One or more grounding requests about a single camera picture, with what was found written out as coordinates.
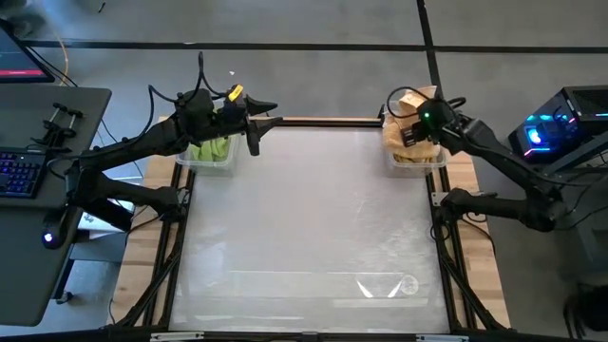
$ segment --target keyboard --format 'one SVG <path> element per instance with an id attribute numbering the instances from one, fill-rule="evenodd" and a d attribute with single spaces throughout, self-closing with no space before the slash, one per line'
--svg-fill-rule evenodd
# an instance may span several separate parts
<path id="1" fill-rule="evenodd" d="M 0 147 L 0 197 L 35 198 L 46 165 L 43 151 Z"/>

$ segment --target computer monitor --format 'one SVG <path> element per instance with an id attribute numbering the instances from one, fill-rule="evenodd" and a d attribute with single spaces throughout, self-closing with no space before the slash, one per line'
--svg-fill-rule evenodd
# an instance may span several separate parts
<path id="1" fill-rule="evenodd" d="M 0 25 L 0 84 L 47 83 L 55 78 Z"/>

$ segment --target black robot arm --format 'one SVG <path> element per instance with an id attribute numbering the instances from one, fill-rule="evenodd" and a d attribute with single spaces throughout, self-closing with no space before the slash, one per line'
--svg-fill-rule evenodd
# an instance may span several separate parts
<path id="1" fill-rule="evenodd" d="M 480 157 L 517 183 L 526 194 L 521 200 L 496 199 L 453 189 L 441 202 L 444 219 L 455 220 L 470 212 L 517 219 L 528 228 L 542 232 L 555 228 L 556 219 L 565 213 L 559 189 L 502 145 L 484 122 L 456 112 L 441 98 L 422 103 L 418 116 L 420 121 L 404 133 L 406 145 L 431 140 L 452 155 L 464 151 Z"/>
<path id="2" fill-rule="evenodd" d="M 184 152 L 190 143 L 200 146 L 203 142 L 234 134 L 246 135 L 250 153 L 257 156 L 261 137 L 282 118 L 250 120 L 253 115 L 276 108 L 276 104 L 256 101 L 241 92 L 241 85 L 233 86 L 225 95 L 223 107 L 214 108 L 208 90 L 192 90 L 180 95 L 173 115 L 140 136 L 95 147 L 73 158 L 74 162 L 65 172 L 66 204 L 80 207 L 123 231 L 130 229 L 132 213 L 110 199 L 148 205 L 161 220 L 179 219 L 183 206 L 177 189 L 166 186 L 150 189 L 111 180 L 103 171 L 148 156 L 172 156 Z M 58 248 L 65 237 L 65 225 L 61 221 L 50 224 L 43 231 L 43 243 L 48 248 Z"/>

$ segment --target gray floor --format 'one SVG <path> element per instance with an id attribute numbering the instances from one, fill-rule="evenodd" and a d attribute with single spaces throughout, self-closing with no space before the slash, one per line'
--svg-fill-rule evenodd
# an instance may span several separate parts
<path id="1" fill-rule="evenodd" d="M 105 325 L 107 306 L 114 294 L 120 265 L 76 261 L 67 281 L 66 289 L 74 298 L 66 304 L 48 304 L 42 322 L 33 328 L 0 326 L 0 335 L 55 333 L 97 329 Z"/>
<path id="2" fill-rule="evenodd" d="M 35 0 L 30 10 L 45 11 L 47 23 L 35 38 L 48 40 L 55 39 L 55 31 L 63 38 L 80 40 L 422 44 L 415 3 L 114 0 L 100 14 L 97 0 Z M 602 15 L 607 7 L 601 0 L 427 0 L 434 43 L 451 46 L 605 47 L 608 38 L 603 32 L 608 24 Z M 60 49 L 41 51 L 63 68 Z M 113 90 L 105 119 L 117 138 L 136 134 L 143 127 L 148 114 L 147 84 L 170 95 L 187 90 L 196 77 L 193 50 L 70 49 L 68 53 L 74 81 Z M 429 82 L 424 53 L 205 51 L 205 56 L 214 85 L 244 83 L 255 98 L 278 102 L 276 113 L 286 116 L 375 116 L 393 87 Z M 604 67 L 608 56 L 601 54 L 440 53 L 437 58 L 445 94 L 466 96 L 466 113 L 486 120 L 499 135 L 507 134 L 562 86 L 608 84 Z M 171 106 L 161 101 L 157 109 L 157 116 L 171 113 Z M 104 132 L 102 136 L 108 143 L 109 137 Z M 476 168 L 484 189 L 520 195 L 486 163 L 476 161 Z M 114 177 L 136 175 L 132 166 L 112 171 Z M 589 201 L 597 199 L 591 196 Z M 598 216 L 587 224 L 601 224 L 603 219 Z M 513 327 L 525 333 L 565 335 L 561 304 L 571 293 L 572 282 L 565 281 L 559 270 L 576 239 L 567 233 L 534 233 L 494 218 L 490 229 Z M 95 274 L 98 266 L 77 267 Z M 53 308 L 62 310 L 53 315 L 61 320 L 56 328 L 104 324 L 114 281 L 109 276 L 100 280 L 103 285 L 96 283 L 106 289 L 99 294 L 105 302 L 91 301 L 90 306 L 73 310 Z M 81 286 L 86 290 L 91 285 L 74 284 Z M 92 312 L 90 320 L 70 323 Z M 20 332 L 49 329 L 42 324 Z M 0 334 L 5 331 L 14 329 L 2 328 Z M 605 335 L 593 337 L 608 340 Z"/>

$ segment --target white table surface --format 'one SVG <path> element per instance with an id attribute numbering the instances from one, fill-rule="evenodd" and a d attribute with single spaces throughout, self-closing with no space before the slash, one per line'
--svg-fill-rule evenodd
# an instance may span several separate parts
<path id="1" fill-rule="evenodd" d="M 197 176 L 171 331 L 446 333 L 424 179 L 380 131 L 275 128 Z"/>

